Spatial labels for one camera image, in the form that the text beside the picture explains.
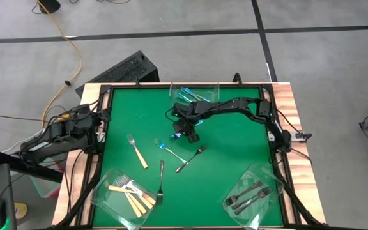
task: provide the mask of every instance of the green table surface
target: green table surface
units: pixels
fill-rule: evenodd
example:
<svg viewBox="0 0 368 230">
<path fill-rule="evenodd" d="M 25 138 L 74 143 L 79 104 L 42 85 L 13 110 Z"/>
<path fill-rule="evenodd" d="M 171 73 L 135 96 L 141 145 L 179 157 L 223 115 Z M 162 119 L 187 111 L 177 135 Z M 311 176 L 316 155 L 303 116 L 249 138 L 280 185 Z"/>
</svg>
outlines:
<svg viewBox="0 0 368 230">
<path fill-rule="evenodd" d="M 220 101 L 237 96 L 258 98 L 259 90 L 220 89 Z M 190 144 L 182 137 L 170 143 L 173 124 L 164 113 L 171 106 L 167 88 L 114 89 L 102 175 L 109 169 L 119 169 L 156 194 L 160 160 L 164 160 L 163 203 L 154 207 L 143 227 L 238 226 L 224 211 L 222 201 L 250 164 L 259 164 L 272 171 L 265 126 L 242 114 L 222 114 L 197 126 L 199 142 Z M 147 169 L 143 169 L 126 134 L 133 135 L 148 163 Z M 174 171 L 181 162 L 154 144 L 155 138 L 186 160 L 202 144 L 208 149 L 176 174 Z M 280 206 L 276 201 L 261 226 L 281 225 Z M 96 208 L 93 227 L 116 226 L 122 225 L 103 209 Z"/>
</svg>

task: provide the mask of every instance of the gray floor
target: gray floor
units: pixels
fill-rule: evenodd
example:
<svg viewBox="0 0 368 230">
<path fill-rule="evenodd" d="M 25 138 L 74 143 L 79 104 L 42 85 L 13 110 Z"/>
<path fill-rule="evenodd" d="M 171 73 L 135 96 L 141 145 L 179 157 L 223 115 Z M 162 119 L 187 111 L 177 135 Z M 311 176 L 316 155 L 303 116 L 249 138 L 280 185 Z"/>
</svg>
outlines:
<svg viewBox="0 0 368 230">
<path fill-rule="evenodd" d="M 248 0 L 61 4 L 54 16 L 66 35 L 257 27 Z M 265 28 L 368 25 L 368 1 L 258 0 L 258 4 Z M 59 36 L 47 17 L 31 13 L 33 6 L 30 0 L 1 0 L 0 38 Z M 308 147 L 327 222 L 368 228 L 368 141 L 358 128 L 368 115 L 368 31 L 267 37 L 277 77 L 292 82 L 303 127 L 314 134 Z M 235 72 L 245 81 L 269 81 L 258 34 L 75 43 L 84 60 L 76 86 L 137 50 L 154 62 L 162 81 L 229 81 Z M 39 118 L 77 65 L 66 42 L 0 44 L 0 114 Z M 57 101 L 66 108 L 78 103 L 73 88 Z M 0 118 L 0 150 L 39 128 L 38 122 Z M 27 177 L 14 183 L 14 193 L 16 201 L 31 207 L 21 229 L 49 224 L 54 199 L 39 198 Z"/>
</svg>

